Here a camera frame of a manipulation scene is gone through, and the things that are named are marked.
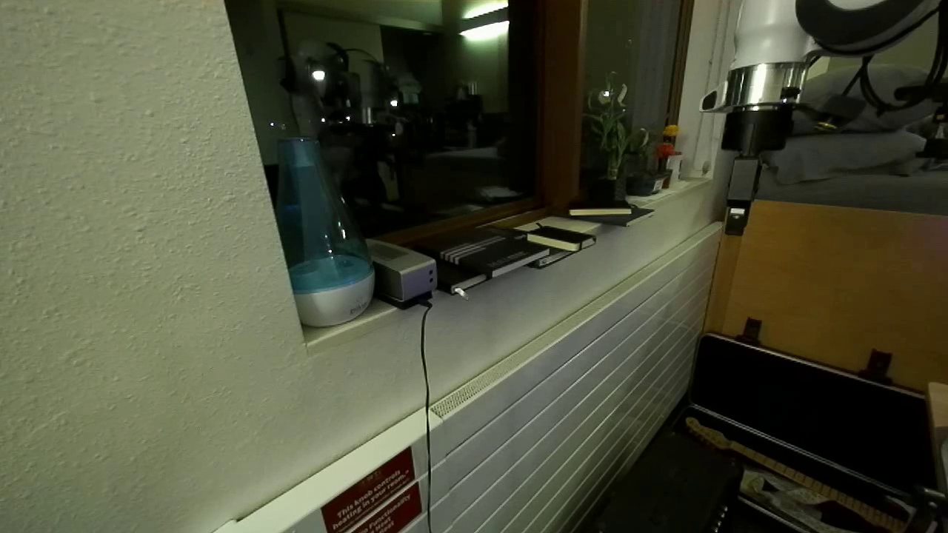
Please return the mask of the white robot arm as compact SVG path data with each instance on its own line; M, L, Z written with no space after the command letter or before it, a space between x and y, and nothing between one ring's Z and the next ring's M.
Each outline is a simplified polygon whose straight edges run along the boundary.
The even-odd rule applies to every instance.
M872 62L927 21L938 22L938 40L926 76L886 99L872 82ZM739 0L735 55L723 82L703 99L708 111L726 114L721 147L739 160L783 151L806 74L825 55L860 62L853 82L878 111L933 98L948 65L945 25L945 0Z

